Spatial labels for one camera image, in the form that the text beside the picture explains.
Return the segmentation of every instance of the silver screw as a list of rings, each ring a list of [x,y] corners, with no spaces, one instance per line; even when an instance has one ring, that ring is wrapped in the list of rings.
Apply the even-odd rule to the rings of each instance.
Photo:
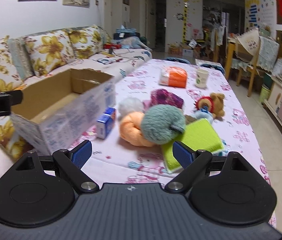
[[[180,190],[183,188],[183,184],[180,182],[170,182],[168,187],[172,190]]]
[[[94,182],[89,182],[89,181],[86,181],[84,183],[81,184],[81,187],[83,189],[86,189],[86,190],[92,190],[92,189],[95,189],[97,185],[94,183]]]

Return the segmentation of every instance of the black circular motor housing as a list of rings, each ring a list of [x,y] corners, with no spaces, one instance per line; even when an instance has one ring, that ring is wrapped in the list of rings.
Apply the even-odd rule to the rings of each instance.
[[[201,215],[232,226],[269,221],[276,206],[274,190],[238,153],[228,155],[220,174],[194,184],[189,200]]]
[[[44,173],[37,154],[25,153],[0,179],[0,222],[36,227],[57,220],[74,203],[73,188]]]

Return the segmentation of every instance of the white fluffy ball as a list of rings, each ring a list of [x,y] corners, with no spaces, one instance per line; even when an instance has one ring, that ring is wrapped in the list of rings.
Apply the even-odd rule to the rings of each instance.
[[[122,117],[133,112],[144,112],[144,106],[138,98],[126,98],[119,103],[118,111]]]

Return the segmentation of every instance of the purple plush toy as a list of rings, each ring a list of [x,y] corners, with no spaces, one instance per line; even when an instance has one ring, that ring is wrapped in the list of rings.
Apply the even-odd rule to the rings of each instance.
[[[170,105],[182,109],[183,99],[165,89],[157,89],[151,92],[150,105]]]

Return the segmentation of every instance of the lime green pad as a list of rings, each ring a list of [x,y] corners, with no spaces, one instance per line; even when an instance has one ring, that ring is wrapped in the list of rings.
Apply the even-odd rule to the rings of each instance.
[[[181,168],[180,163],[174,158],[172,146],[175,141],[181,141],[193,150],[207,150],[213,154],[224,150],[222,140],[207,119],[200,119],[186,126],[185,132],[174,140],[161,145],[165,167],[169,173]]]

